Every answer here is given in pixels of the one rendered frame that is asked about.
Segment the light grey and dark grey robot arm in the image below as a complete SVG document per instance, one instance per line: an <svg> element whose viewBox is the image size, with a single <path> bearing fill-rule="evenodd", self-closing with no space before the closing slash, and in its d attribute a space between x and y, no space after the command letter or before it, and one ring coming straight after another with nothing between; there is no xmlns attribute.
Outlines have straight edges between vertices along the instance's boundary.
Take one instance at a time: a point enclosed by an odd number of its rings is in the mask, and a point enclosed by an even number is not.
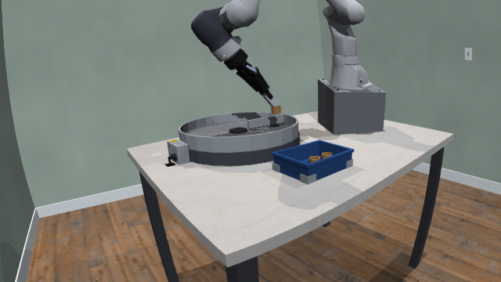
<svg viewBox="0 0 501 282"><path fill-rule="evenodd" d="M249 27L258 18L260 1L233 0L226 6L204 10L193 20L191 29L219 62L227 61L239 52L242 40L240 36L233 37L232 31ZM339 89L367 89L373 84L360 65L356 37L351 29L351 25L364 20L364 8L356 0L326 1L328 4L323 8L323 15L329 24L333 43L329 83Z"/></svg>

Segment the blue plastic crate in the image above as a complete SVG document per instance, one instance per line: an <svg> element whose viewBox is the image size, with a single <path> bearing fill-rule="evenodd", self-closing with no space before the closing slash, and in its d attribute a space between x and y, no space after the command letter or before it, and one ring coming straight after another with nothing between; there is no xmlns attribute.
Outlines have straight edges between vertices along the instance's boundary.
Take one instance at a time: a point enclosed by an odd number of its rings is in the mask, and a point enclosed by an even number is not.
<svg viewBox="0 0 501 282"><path fill-rule="evenodd" d="M322 159L322 153L330 152L332 156ZM353 166L352 149L322 140L293 146L272 152L272 170L283 173L305 184L332 175ZM309 163L311 156L320 160Z"/></svg>

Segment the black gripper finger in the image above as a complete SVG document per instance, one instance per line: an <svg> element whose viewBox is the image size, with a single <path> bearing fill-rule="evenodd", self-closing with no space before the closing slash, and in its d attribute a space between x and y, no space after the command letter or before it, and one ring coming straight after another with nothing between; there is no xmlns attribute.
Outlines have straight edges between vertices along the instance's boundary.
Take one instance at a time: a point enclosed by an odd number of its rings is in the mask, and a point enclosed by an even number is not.
<svg viewBox="0 0 501 282"><path fill-rule="evenodd" d="M262 77L261 73L259 72L259 69L257 67L255 68L253 68L252 66L250 67L249 65L246 65L246 67L248 67L251 76L249 77L244 70L241 70L241 73L244 74L247 77L247 79L250 79L256 85L256 87L261 92L260 95L263 95L273 107L277 106L279 104L279 101L269 90L269 85Z"/></svg>
<svg viewBox="0 0 501 282"><path fill-rule="evenodd" d="M261 93L261 92L260 92L260 90L256 87L256 85L255 85L255 84L254 84L251 80L248 80L244 74L241 74L241 70L238 70L238 71L236 72L236 74L237 74L237 75L239 75L239 76L240 76L240 77L241 77L241 78L242 78L242 79L243 79L243 80L244 80L244 81L245 81L245 82L246 82L246 83L247 83L247 84L248 84L251 88L253 88L256 92ZM242 75L243 77L242 77L241 75ZM245 79L246 79L246 80L245 80ZM269 102L267 99L265 99L265 100L266 100L266 101L270 104L270 102ZM272 107L272 105L271 105L271 104L270 104L270 106Z"/></svg>

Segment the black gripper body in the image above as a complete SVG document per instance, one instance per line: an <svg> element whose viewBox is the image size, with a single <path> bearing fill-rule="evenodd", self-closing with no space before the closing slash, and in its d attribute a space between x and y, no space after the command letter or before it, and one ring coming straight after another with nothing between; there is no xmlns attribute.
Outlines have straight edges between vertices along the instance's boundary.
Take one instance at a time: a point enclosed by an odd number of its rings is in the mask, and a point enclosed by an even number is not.
<svg viewBox="0 0 501 282"><path fill-rule="evenodd" d="M248 76L250 77L251 71L248 69L248 67L246 67L246 65L249 65L250 67L251 67L251 65L247 62L247 57L248 57L248 55L242 49L240 49L239 52L234 57L232 57L231 59L229 59L227 61L224 61L224 64L230 70L234 70L234 69L236 69L237 71L244 70L248 74Z"/></svg>

